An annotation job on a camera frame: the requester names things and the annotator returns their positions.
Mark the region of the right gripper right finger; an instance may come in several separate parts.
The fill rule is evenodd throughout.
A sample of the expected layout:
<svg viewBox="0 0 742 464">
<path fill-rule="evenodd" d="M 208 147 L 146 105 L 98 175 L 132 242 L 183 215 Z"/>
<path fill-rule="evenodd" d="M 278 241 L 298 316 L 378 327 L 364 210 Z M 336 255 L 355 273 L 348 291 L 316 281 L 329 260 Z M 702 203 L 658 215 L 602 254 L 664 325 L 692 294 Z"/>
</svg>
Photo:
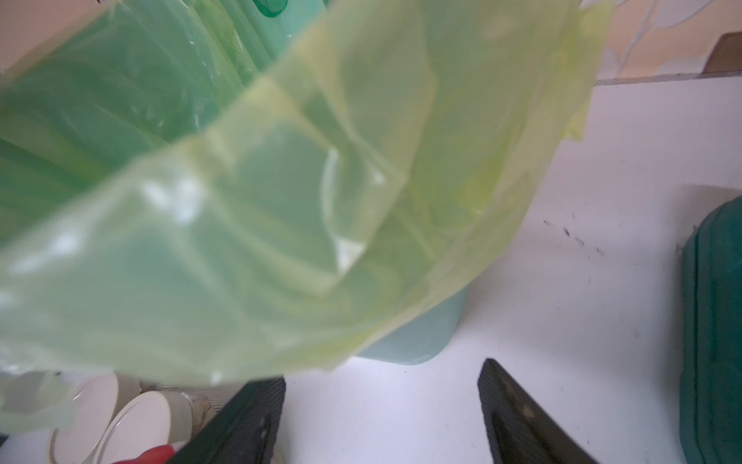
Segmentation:
<svg viewBox="0 0 742 464">
<path fill-rule="evenodd" d="M 495 463 L 596 463 L 496 360 L 484 362 L 477 388 Z"/>
</svg>

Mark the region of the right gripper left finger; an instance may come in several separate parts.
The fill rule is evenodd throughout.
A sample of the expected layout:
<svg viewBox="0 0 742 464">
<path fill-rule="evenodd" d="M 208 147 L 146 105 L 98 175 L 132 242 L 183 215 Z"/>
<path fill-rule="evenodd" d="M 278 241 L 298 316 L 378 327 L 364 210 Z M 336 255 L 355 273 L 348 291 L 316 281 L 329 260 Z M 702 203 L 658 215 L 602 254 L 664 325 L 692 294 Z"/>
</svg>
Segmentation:
<svg viewBox="0 0 742 464">
<path fill-rule="evenodd" d="M 283 405 L 282 377 L 248 382 L 170 458 L 175 464 L 270 464 Z"/>
</svg>

